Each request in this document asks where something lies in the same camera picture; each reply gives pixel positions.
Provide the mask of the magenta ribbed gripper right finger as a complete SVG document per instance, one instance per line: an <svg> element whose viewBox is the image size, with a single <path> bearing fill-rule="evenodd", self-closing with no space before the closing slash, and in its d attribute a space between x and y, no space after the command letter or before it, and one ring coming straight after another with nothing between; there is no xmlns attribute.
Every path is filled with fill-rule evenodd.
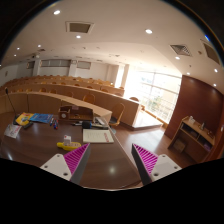
<svg viewBox="0 0 224 224"><path fill-rule="evenodd" d="M131 153L143 185L181 170L181 167L166 154L157 155L137 144L132 144Z"/></svg>

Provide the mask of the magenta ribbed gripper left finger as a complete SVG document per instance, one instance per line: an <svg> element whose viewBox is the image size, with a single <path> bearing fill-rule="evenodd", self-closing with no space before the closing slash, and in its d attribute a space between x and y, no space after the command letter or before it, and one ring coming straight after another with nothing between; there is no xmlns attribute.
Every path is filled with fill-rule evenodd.
<svg viewBox="0 0 224 224"><path fill-rule="evenodd" d="M79 184L89 156L90 144L87 143L66 154L55 154L41 166L41 169Z"/></svg>

